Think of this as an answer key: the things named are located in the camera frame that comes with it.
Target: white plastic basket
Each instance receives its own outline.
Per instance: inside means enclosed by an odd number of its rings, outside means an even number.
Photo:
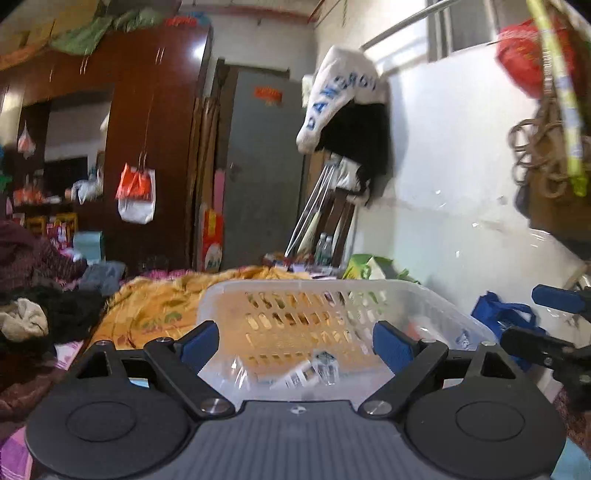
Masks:
[[[392,378],[372,351],[374,324],[471,350],[496,341],[483,324],[431,290],[400,280],[228,281],[207,290],[197,324],[214,320],[220,348],[200,376],[232,400],[350,400],[354,406]],[[273,380],[328,351],[338,385],[274,391]]]

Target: water bottle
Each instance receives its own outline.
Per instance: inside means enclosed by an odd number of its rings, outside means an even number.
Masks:
[[[320,256],[320,265],[323,267],[330,266],[332,262],[332,237],[329,235],[326,237],[326,242],[322,246],[322,254]]]
[[[314,265],[320,265],[320,260],[322,258],[322,248],[324,247],[324,242],[326,242],[326,233],[321,233],[320,240],[318,240],[318,245],[316,245],[316,252],[314,253]]]

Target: blue bag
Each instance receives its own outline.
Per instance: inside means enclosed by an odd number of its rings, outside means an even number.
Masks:
[[[530,319],[526,320],[519,312],[529,315]],[[472,316],[490,328],[499,340],[504,331],[512,326],[546,335],[546,331],[538,327],[537,317],[529,305],[503,303],[499,296],[491,291],[486,292],[486,295],[478,299],[474,310],[472,310]],[[531,364],[521,358],[513,357],[513,360],[524,372],[527,372],[531,367]]]

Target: round black cover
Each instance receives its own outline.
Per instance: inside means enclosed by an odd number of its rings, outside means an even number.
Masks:
[[[27,423],[27,446],[53,472],[84,480],[136,475],[182,446],[189,422],[166,395],[102,378],[52,392]]]
[[[549,476],[566,441],[560,417],[541,393],[484,377],[419,399],[405,429],[437,467],[474,480]]]

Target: yellow blanket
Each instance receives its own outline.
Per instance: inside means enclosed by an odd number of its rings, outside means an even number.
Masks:
[[[111,340],[120,350],[143,348],[158,337],[175,340],[195,327],[205,290],[226,280],[309,278],[276,268],[246,267],[220,274],[193,273],[175,280],[138,277],[109,300],[107,313],[90,341]]]

